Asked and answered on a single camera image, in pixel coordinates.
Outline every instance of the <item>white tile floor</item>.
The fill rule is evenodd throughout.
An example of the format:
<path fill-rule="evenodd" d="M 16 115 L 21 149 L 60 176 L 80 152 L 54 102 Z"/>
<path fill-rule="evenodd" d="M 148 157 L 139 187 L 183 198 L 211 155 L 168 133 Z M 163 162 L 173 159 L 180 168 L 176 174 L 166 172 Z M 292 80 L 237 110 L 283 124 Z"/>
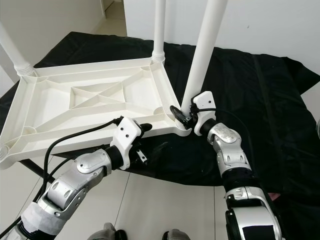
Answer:
<path fill-rule="evenodd" d="M 127 35 L 123 3 L 114 2 L 107 9 L 96 34 Z M 43 159 L 33 160 L 42 167 Z M 62 160 L 52 157 L 49 171 Z M 0 171 L 1 231 L 29 205 L 41 183 L 20 163 Z M 173 228 L 185 231 L 192 240 L 227 240 L 224 194 L 223 187 L 186 186 L 116 170 L 88 193 L 56 239 L 86 240 L 110 222 L 126 230 L 129 240 L 160 240 Z"/>
<path fill-rule="evenodd" d="M 127 36 L 125 8 L 123 2 L 113 2 L 105 11 L 105 21 L 98 27 L 95 34 Z"/>

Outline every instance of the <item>black cable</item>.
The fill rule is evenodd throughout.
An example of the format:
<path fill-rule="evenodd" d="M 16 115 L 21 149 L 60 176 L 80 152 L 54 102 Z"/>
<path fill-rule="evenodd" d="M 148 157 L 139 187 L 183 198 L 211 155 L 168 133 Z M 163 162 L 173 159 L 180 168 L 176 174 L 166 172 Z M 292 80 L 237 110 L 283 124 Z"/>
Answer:
<path fill-rule="evenodd" d="M 55 173 L 56 171 L 61 168 L 65 163 L 67 163 L 68 161 L 70 161 L 71 159 L 73 159 L 75 156 L 69 157 L 65 160 L 63 160 L 58 166 L 56 166 L 53 171 L 50 173 L 50 175 L 48 176 L 48 179 L 50 179 Z M 38 201 L 38 198 L 40 197 L 40 194 L 42 192 L 42 186 L 40 187 L 39 191 L 37 192 L 37 194 L 35 195 L 34 199 L 32 200 L 32 202 L 36 203 Z M 12 228 L 14 228 L 19 222 L 21 221 L 21 216 L 19 216 L 10 226 L 8 226 L 1 234 L 0 234 L 0 239 L 2 239 Z"/>
<path fill-rule="evenodd" d="M 21 216 L 19 216 L 10 226 L 6 228 L 1 234 L 0 239 L 2 239 L 12 228 L 14 228 L 21 221 Z"/>
<path fill-rule="evenodd" d="M 253 148 L 252 141 L 251 141 L 251 135 L 250 135 L 250 132 L 249 132 L 247 126 L 245 125 L 245 123 L 237 115 L 235 115 L 234 113 L 232 113 L 228 110 L 224 110 L 224 109 L 220 109 L 220 108 L 203 108 L 203 109 L 198 108 L 195 110 L 195 112 L 208 112 L 208 111 L 216 111 L 216 112 L 226 113 L 226 114 L 233 116 L 235 119 L 237 119 L 239 121 L 239 123 L 242 125 L 242 127 L 245 130 L 245 134 L 247 136 L 248 145 L 249 145 L 250 156 L 251 156 L 251 165 L 252 165 L 252 168 L 254 169 L 256 176 L 258 177 L 258 173 L 255 168 L 254 148 Z"/>
<path fill-rule="evenodd" d="M 52 143 L 49 148 L 47 149 L 46 153 L 45 153 L 45 157 L 44 157 L 44 163 L 43 163 L 43 183 L 42 183 L 42 186 L 41 188 L 39 189 L 39 191 L 37 192 L 37 194 L 35 195 L 34 199 L 32 200 L 33 202 L 37 202 L 39 197 L 42 196 L 45 191 L 46 191 L 46 188 L 47 188 L 47 183 L 48 183 L 48 179 L 50 179 L 53 174 L 55 174 L 55 172 L 61 168 L 65 163 L 67 163 L 69 160 L 73 159 L 73 157 L 69 157 L 67 159 L 65 159 L 64 161 L 62 161 L 58 166 L 56 166 L 54 168 L 54 170 L 48 175 L 48 163 L 49 163 L 49 156 L 50 156 L 50 153 L 52 151 L 52 149 L 55 147 L 55 145 L 57 145 L 58 143 L 61 143 L 62 141 L 64 140 L 67 140 L 67 139 L 71 139 L 71 138 L 74 138 L 74 137 L 77 137 L 77 136 L 80 136 L 80 135 L 83 135 L 83 134 L 87 134 L 87 133 L 91 133 L 91 132 L 94 132 L 94 131 L 97 131 L 97 130 L 100 130 L 100 129 L 103 129 L 103 128 L 106 128 L 108 127 L 109 125 L 111 124 L 119 124 L 122 120 L 122 117 L 119 117 L 119 118 L 116 118 L 116 119 L 113 119 L 105 124 L 102 124 L 100 126 L 96 126 L 96 127 L 93 127 L 93 128 L 90 128 L 90 129 L 87 129 L 87 130 L 84 130 L 84 131 L 80 131 L 80 132 L 77 132 L 77 133 L 73 133 L 73 134 L 70 134 L 68 136 L 64 136 L 58 140 L 56 140 L 54 143 Z M 19 216 L 9 227 L 7 227 L 1 234 L 0 234 L 0 239 L 2 239 L 12 228 L 14 228 L 19 222 L 21 221 L 21 216 Z"/>
<path fill-rule="evenodd" d="M 44 157 L 44 163 L 43 163 L 43 184 L 42 184 L 42 191 L 40 193 L 40 195 L 42 196 L 45 191 L 46 191 L 46 188 L 47 188 L 47 183 L 48 183 L 48 162 L 49 162 L 49 156 L 50 156 L 50 153 L 52 151 L 52 149 L 58 144 L 58 143 L 61 143 L 62 141 L 64 140 L 67 140 L 67 139 L 71 139 L 71 138 L 74 138 L 74 137 L 77 137 L 77 136 L 80 136 L 80 135 L 83 135 L 83 134 L 87 134 L 87 133 L 91 133 L 91 132 L 94 132 L 94 131 L 97 131 L 97 130 L 100 130 L 100 129 L 103 129 L 105 127 L 108 127 L 109 125 L 113 124 L 113 123 L 118 123 L 119 122 L 119 118 L 118 119 L 113 119 L 105 124 L 102 124 L 100 126 L 97 126 L 97 127 L 93 127 L 93 128 L 90 128 L 90 129 L 87 129 L 87 130 L 84 130 L 84 131 L 80 131 L 80 132 L 77 132 L 77 133 L 73 133 L 73 134 L 70 134 L 68 136 L 64 136 L 58 140 L 56 140 L 54 143 L 52 143 L 49 148 L 47 149 L 46 153 L 45 153 L 45 157 Z"/>

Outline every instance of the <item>white tape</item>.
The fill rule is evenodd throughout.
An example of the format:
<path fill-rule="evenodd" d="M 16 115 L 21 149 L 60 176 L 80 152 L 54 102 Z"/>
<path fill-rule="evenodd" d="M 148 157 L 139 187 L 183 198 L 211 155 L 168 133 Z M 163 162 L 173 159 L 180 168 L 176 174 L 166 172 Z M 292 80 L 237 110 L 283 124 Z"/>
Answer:
<path fill-rule="evenodd" d="M 21 219 L 24 228 L 29 233 L 40 230 L 54 236 L 60 233 L 67 222 L 55 215 L 47 213 L 35 202 L 30 203 L 27 209 L 22 213 Z"/>

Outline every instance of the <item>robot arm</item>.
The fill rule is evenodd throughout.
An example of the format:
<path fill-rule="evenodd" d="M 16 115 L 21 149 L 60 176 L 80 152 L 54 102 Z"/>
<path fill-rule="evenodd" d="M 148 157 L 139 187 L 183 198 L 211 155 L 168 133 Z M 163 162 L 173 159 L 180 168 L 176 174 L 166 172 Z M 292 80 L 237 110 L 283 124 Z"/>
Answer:
<path fill-rule="evenodd" d="M 191 117 L 181 118 L 181 112 L 171 111 L 186 128 L 194 126 L 194 133 L 205 136 L 217 153 L 216 159 L 228 210 L 226 228 L 230 240 L 282 240 L 279 222 L 273 214 L 259 181 L 255 178 L 246 154 L 241 148 L 240 135 L 216 121 L 213 95 L 205 91 L 191 100 Z"/>
<path fill-rule="evenodd" d="M 4 239 L 53 240 L 77 210 L 90 189 L 112 170 L 125 170 L 130 158 L 146 157 L 136 146 L 151 124 L 137 124 L 124 117 L 113 133 L 110 147 L 77 157 L 71 168 L 57 178 L 37 202 L 32 202 Z"/>

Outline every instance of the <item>black cloth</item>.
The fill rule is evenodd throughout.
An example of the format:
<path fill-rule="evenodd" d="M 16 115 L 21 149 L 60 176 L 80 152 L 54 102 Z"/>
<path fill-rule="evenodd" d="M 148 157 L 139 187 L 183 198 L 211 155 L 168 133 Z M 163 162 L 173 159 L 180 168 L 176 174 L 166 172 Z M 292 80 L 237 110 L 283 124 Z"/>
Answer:
<path fill-rule="evenodd" d="M 147 58 L 152 50 L 151 40 L 71 32 L 35 67 Z M 181 103 L 195 46 L 165 43 L 164 51 L 165 70 Z M 296 232 L 305 233 L 302 239 L 319 233 L 312 228 L 320 225 L 319 217 L 310 208 L 314 208 L 313 212 L 320 209 L 320 140 L 316 122 L 300 96 L 319 80 L 317 74 L 286 57 L 216 47 L 202 86 L 203 91 L 212 91 L 217 108 L 236 114 L 248 127 L 254 159 L 249 154 L 242 126 L 231 116 L 216 113 L 218 121 L 242 136 L 241 146 L 264 188 L 281 193 L 279 201 L 296 207 L 282 212 L 286 229 L 293 223 L 297 225 L 288 233 L 292 236 L 287 240 L 295 239 Z M 0 100 L 1 128 L 15 91 L 16 86 Z M 132 164 L 129 171 L 185 185 L 222 184 L 216 154 L 205 138 L 193 133 L 187 137 L 167 134 L 141 142 L 151 163 L 147 167 Z M 93 150 L 82 149 L 60 156 Z M 308 209 L 309 214 L 304 215 L 304 222 L 299 220 L 302 209 Z"/>

